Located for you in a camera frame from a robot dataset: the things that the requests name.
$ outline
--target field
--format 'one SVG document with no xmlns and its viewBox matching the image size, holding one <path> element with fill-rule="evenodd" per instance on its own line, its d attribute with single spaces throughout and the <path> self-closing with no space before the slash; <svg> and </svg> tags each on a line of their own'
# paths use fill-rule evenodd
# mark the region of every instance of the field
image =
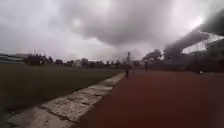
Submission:
<svg viewBox="0 0 224 128">
<path fill-rule="evenodd" d="M 70 94 L 121 70 L 0 65 L 0 110 L 12 112 Z"/>
</svg>

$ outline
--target distant building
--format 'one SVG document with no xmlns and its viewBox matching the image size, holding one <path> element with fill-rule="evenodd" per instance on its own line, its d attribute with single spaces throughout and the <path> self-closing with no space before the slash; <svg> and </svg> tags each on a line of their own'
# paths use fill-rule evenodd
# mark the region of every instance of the distant building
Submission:
<svg viewBox="0 0 224 128">
<path fill-rule="evenodd" d="M 0 53 L 0 64 L 24 64 L 24 59 L 27 56 L 25 56 L 25 54 L 24 56 L 20 56 L 17 54 L 9 55 L 9 54 Z"/>
</svg>

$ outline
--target tree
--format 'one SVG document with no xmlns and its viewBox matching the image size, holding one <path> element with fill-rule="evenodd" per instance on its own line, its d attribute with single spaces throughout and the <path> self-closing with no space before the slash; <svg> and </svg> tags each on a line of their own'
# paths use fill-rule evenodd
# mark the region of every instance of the tree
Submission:
<svg viewBox="0 0 224 128">
<path fill-rule="evenodd" d="M 160 50 L 155 49 L 153 52 L 148 53 L 143 60 L 160 60 L 162 57 L 162 53 Z"/>
<path fill-rule="evenodd" d="M 61 65 L 63 65 L 63 61 L 60 60 L 60 59 L 56 59 L 56 60 L 55 60 L 55 64 L 56 64 L 57 66 L 61 66 Z"/>
<path fill-rule="evenodd" d="M 81 65 L 82 65 L 82 67 L 87 67 L 88 66 L 88 62 L 89 62 L 88 59 L 82 58 L 81 59 Z"/>
</svg>

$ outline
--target concrete curb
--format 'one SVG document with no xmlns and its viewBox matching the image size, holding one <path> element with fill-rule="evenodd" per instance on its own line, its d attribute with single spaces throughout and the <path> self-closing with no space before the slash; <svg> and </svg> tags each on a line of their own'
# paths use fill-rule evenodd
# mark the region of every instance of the concrete curb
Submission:
<svg viewBox="0 0 224 128">
<path fill-rule="evenodd" d="M 119 74 L 97 85 L 13 115 L 5 128 L 69 128 L 79 122 L 94 105 L 124 77 Z"/>
</svg>

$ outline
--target dark cloud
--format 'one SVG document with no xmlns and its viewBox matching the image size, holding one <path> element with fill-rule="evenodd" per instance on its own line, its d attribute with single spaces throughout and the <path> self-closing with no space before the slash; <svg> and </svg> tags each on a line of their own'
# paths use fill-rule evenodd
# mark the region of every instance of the dark cloud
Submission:
<svg viewBox="0 0 224 128">
<path fill-rule="evenodd" d="M 70 21 L 69 27 L 74 32 L 84 37 L 97 37 L 102 42 L 111 45 L 165 40 L 161 37 L 165 34 L 163 30 L 166 29 L 173 0 L 113 0 L 108 2 L 108 8 L 103 10 L 102 7 L 101 10 L 97 6 L 94 8 L 94 5 L 91 8 L 91 5 L 85 5 L 82 1 L 72 1 L 70 4 L 65 4 L 62 15 L 66 16 L 65 19 L 69 19 L 66 21 Z M 76 31 L 77 28 L 71 22 L 73 19 L 80 20 L 81 30 Z"/>
<path fill-rule="evenodd" d="M 0 50 L 135 58 L 172 43 L 223 0 L 0 0 Z"/>
</svg>

